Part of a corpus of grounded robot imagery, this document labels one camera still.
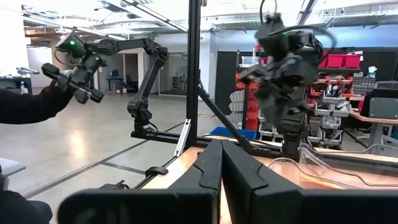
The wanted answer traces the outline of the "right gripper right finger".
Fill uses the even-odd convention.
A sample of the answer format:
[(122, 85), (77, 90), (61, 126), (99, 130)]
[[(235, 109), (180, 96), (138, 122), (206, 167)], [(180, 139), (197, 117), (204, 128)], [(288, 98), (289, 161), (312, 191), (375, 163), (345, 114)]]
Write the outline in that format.
[(223, 185), (233, 224), (299, 224), (299, 187), (223, 141)]

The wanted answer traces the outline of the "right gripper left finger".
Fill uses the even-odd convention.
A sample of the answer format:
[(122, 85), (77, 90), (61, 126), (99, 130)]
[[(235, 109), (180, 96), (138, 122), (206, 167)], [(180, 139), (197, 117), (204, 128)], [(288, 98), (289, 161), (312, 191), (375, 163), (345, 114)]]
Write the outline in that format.
[(220, 224), (223, 147), (212, 141), (170, 187), (170, 224)]

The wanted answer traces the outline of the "yellow silicone spatula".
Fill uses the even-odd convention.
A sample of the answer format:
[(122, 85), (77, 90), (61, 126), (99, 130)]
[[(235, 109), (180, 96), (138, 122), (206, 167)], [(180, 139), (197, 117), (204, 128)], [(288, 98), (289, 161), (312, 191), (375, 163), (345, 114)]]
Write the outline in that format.
[(309, 177), (306, 175), (300, 176), (300, 185), (305, 189), (338, 189), (338, 190), (346, 190), (346, 188), (334, 184), (331, 182), (327, 182), (324, 180), (319, 180), (313, 177)]

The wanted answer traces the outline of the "blue plastic bin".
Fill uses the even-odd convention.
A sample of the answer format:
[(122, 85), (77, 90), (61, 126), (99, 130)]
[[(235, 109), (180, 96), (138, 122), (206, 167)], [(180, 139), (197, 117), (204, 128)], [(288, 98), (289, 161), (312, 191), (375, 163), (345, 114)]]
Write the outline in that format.
[[(246, 139), (255, 140), (257, 139), (257, 132), (249, 129), (238, 129), (238, 132), (242, 134)], [(233, 137), (232, 132), (222, 126), (216, 127), (214, 130), (210, 132), (211, 135), (219, 135), (219, 136), (226, 136), (226, 137)]]

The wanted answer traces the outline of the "parts shelf rack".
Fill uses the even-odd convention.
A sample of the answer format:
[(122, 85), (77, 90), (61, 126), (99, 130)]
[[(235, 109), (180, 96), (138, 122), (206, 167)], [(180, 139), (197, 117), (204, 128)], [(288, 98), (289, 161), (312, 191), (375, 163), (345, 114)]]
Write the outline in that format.
[[(250, 56), (245, 56), (241, 52), (236, 54), (236, 79), (240, 78), (243, 70), (253, 66), (262, 65), (266, 67), (268, 58), (264, 52), (255, 48)], [(267, 137), (269, 139), (281, 139), (282, 133), (273, 125), (266, 123), (265, 117), (254, 97), (259, 89), (255, 83), (245, 85), (242, 82), (236, 82), (237, 90), (229, 96), (229, 109), (231, 114), (229, 120), (238, 128), (245, 130), (248, 139), (256, 137)], [(334, 146), (342, 138), (338, 125), (341, 119), (346, 118), (351, 110), (351, 104), (345, 98), (331, 98), (318, 93), (315, 89), (310, 90), (311, 98), (308, 99), (310, 110), (314, 116), (321, 117), (321, 125), (317, 130), (310, 130), (308, 140), (311, 142), (324, 141), (325, 144)]]

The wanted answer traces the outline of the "black partition panel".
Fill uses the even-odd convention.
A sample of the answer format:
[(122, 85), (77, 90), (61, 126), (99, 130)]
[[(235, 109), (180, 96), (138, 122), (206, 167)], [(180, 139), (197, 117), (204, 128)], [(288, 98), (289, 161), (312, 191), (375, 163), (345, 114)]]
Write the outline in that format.
[(235, 72), (237, 52), (219, 51), (216, 68), (215, 104), (225, 114), (229, 115), (229, 96), (235, 91)]

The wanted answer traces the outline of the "red plastic bin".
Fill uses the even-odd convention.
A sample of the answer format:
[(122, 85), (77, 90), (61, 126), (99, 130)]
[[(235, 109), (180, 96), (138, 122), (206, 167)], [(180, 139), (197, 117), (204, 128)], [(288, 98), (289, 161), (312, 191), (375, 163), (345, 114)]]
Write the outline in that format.
[(341, 68), (343, 66), (343, 60), (345, 56), (342, 54), (330, 54), (324, 59), (319, 68)]
[(349, 55), (346, 54), (344, 56), (344, 60), (343, 60), (343, 68), (353, 68), (353, 69), (357, 69), (360, 67), (360, 61), (361, 61), (361, 57), (362, 55)]

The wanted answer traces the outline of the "person's leg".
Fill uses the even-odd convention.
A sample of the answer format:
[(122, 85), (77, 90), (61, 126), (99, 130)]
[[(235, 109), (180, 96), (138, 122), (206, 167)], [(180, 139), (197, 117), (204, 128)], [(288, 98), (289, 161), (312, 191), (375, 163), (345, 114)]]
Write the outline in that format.
[(49, 204), (27, 200), (18, 192), (0, 191), (0, 224), (50, 224), (52, 218)]

